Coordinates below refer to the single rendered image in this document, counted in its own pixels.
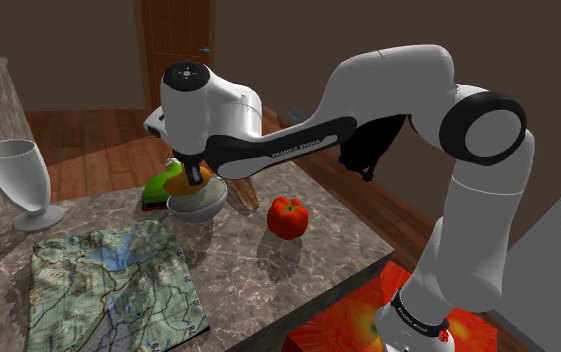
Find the orange round fruit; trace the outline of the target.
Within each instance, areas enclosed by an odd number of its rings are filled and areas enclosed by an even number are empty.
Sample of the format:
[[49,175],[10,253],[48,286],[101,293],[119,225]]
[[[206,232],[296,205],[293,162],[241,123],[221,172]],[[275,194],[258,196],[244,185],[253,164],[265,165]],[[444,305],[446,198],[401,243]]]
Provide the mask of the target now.
[[169,178],[164,182],[163,190],[172,197],[195,194],[202,190],[213,176],[213,173],[204,166],[200,167],[200,172],[202,183],[192,186],[189,184],[186,172],[182,170],[182,165],[174,163],[168,167]]

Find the white bowl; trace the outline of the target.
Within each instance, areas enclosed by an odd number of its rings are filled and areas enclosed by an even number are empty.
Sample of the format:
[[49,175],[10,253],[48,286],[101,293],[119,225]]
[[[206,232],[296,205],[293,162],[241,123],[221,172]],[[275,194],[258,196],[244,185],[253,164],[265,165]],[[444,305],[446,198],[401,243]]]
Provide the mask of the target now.
[[213,176],[208,184],[192,195],[167,200],[167,208],[176,219],[187,223],[203,223],[211,220],[226,204],[228,188],[224,180]]

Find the green bottle with dark base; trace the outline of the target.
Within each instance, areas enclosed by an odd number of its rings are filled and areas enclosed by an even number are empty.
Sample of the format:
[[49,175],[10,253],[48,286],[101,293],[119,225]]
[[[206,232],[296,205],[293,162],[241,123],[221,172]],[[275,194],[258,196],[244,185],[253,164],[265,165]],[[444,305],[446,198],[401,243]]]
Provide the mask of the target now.
[[152,177],[144,186],[141,195],[141,210],[163,210],[167,208],[169,193],[163,189],[164,183],[182,171],[181,163],[176,158],[166,160],[166,170]]

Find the brown wooden block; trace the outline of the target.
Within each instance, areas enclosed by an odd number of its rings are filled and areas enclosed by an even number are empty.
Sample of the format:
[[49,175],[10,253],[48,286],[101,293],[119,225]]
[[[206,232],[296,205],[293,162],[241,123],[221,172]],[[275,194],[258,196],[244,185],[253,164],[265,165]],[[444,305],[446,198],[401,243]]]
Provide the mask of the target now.
[[226,179],[225,182],[246,209],[255,211],[259,208],[259,200],[249,177]]

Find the red bell pepper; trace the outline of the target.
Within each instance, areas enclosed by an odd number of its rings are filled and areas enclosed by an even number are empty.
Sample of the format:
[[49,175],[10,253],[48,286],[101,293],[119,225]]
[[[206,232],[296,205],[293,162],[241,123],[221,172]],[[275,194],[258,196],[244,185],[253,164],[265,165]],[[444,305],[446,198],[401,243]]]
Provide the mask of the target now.
[[283,240],[301,237],[309,223],[309,212],[295,198],[278,197],[267,213],[268,229]]

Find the brown wooden door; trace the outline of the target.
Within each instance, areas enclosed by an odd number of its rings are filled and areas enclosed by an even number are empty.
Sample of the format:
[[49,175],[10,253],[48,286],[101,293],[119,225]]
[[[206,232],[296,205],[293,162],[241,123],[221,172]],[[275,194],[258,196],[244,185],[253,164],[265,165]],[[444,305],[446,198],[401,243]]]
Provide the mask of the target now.
[[164,69],[180,60],[214,62],[216,0],[132,0],[145,106],[160,104]]

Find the map printed book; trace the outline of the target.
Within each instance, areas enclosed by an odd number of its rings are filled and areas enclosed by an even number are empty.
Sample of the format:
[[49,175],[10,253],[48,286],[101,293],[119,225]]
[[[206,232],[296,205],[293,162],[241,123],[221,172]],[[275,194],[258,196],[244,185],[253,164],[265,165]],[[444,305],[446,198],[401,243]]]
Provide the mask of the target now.
[[30,264],[26,352],[167,352],[210,329],[158,220],[45,239]]

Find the white goblet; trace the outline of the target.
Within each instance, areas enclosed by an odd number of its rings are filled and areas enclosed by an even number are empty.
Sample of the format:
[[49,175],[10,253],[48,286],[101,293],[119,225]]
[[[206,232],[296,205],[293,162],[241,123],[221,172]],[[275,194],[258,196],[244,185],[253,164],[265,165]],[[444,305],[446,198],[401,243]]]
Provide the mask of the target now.
[[49,228],[64,216],[64,210],[50,202],[48,170],[32,140],[0,141],[0,193],[21,211],[13,222],[20,231]]

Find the red orange patterned robot stand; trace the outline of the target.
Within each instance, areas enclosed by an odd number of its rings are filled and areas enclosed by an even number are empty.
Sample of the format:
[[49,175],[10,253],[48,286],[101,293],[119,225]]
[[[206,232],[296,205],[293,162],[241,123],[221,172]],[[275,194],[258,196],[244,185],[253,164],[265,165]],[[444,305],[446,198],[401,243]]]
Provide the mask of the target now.
[[[393,262],[382,273],[287,335],[281,352],[384,352],[374,325],[410,273]],[[497,330],[460,309],[448,315],[455,352],[497,352]]]

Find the grey cabinet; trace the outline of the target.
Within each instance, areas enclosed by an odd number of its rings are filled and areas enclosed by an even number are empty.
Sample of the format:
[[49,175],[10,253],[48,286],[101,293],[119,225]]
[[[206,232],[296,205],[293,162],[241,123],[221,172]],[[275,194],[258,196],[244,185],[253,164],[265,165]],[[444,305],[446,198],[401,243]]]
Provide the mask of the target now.
[[561,198],[508,251],[489,315],[533,352],[561,352]]

